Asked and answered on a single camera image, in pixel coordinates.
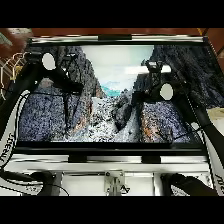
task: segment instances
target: sky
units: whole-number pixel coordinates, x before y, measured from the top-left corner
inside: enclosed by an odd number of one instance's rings
[[[82,46],[100,85],[120,91],[132,89],[138,70],[146,68],[140,67],[141,62],[150,58],[153,48],[153,45]]]

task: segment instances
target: landscape picture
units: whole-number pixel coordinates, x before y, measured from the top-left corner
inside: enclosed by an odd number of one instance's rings
[[[62,63],[77,55],[68,68],[71,80],[84,85],[80,96],[58,89],[45,78],[26,101],[19,120],[20,141],[198,143],[197,133],[169,100],[133,103],[135,91],[148,91],[146,61],[161,61],[191,86],[191,96],[206,108],[224,106],[224,80],[217,74],[206,47],[184,45],[101,45],[32,47]]]

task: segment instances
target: white circle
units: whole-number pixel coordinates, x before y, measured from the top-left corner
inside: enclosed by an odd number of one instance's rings
[[[165,83],[160,90],[160,96],[162,96],[164,100],[171,100],[173,97],[172,86],[168,83]]]
[[[47,70],[53,70],[56,68],[54,57],[49,53],[44,54],[42,63]]]
[[[194,130],[197,130],[199,128],[199,125],[196,122],[192,122],[191,127],[194,128]]]

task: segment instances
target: metal bracket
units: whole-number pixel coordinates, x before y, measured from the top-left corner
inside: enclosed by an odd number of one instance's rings
[[[107,196],[122,196],[130,190],[125,185],[125,173],[122,170],[110,170],[105,172],[105,193]]]

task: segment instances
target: black frame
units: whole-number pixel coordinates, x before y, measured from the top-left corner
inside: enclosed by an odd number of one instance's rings
[[[207,37],[201,37],[202,42],[165,41],[164,45],[196,45],[208,46],[211,60],[215,64],[216,71],[222,72],[212,46]],[[99,36],[98,41],[76,41],[76,42],[47,42],[35,43],[30,39],[28,46],[84,46],[84,45],[161,45],[161,41],[130,41],[131,36],[117,35]],[[150,156],[206,156],[205,144],[191,143],[111,143],[109,142],[28,142],[18,141],[16,154],[30,155],[150,155]]]

